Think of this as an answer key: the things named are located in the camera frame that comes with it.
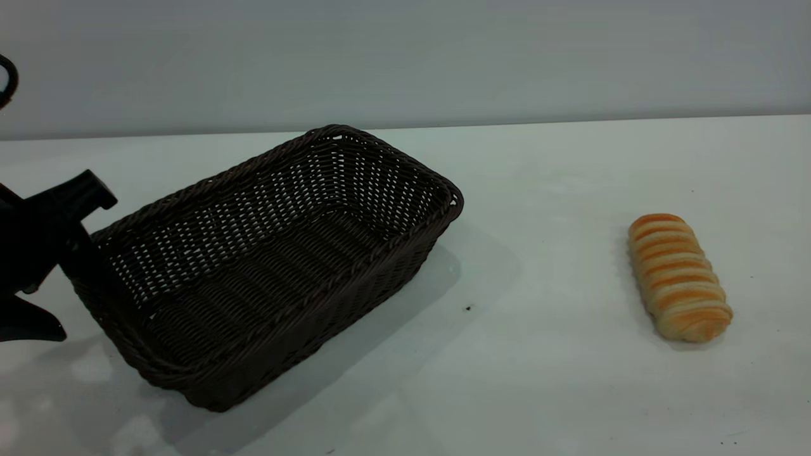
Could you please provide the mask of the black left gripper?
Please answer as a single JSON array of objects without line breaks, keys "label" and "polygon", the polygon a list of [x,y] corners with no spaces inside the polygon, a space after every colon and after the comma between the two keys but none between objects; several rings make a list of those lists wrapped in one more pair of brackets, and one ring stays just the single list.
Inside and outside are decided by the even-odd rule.
[{"label": "black left gripper", "polygon": [[56,265],[89,244],[83,220],[118,199],[90,170],[28,199],[1,188],[1,341],[61,343],[67,333],[58,318],[14,294],[37,291]]}]

